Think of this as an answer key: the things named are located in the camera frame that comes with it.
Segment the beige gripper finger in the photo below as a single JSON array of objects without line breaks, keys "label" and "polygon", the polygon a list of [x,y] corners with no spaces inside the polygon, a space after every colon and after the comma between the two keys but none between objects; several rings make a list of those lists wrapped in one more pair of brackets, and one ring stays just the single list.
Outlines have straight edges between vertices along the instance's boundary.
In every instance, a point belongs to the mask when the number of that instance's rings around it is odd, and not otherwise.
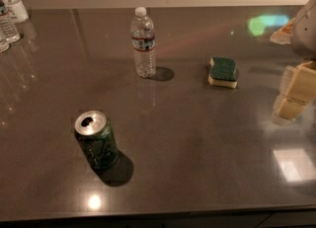
[{"label": "beige gripper finger", "polygon": [[289,87],[290,81],[292,79],[295,68],[293,66],[286,66],[278,87],[278,90],[281,94],[284,94]]},{"label": "beige gripper finger", "polygon": [[294,67],[289,87],[284,94],[278,91],[271,120],[285,125],[297,119],[316,98],[316,62],[309,61]]}]

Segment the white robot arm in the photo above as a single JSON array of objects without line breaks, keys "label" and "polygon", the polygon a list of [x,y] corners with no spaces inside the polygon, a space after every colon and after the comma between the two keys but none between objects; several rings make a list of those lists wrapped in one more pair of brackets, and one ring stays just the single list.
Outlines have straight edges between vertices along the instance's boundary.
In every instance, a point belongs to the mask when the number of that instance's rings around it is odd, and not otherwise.
[{"label": "white robot arm", "polygon": [[273,33],[270,41],[290,44],[304,60],[285,68],[278,87],[271,120],[285,125],[316,98],[316,0],[309,0],[293,19]]}]

